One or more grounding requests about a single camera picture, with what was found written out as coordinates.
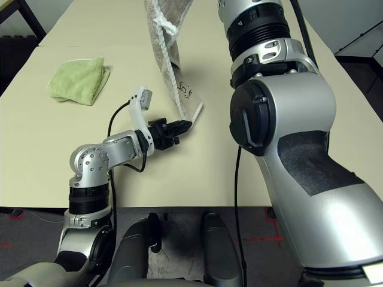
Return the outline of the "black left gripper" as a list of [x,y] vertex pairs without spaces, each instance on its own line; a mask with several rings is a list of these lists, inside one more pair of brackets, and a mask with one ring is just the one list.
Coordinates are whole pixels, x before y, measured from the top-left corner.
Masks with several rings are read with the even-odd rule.
[[180,143],[179,135],[191,128],[192,122],[178,120],[171,123],[166,118],[158,118],[148,122],[148,129],[157,150],[165,150]]

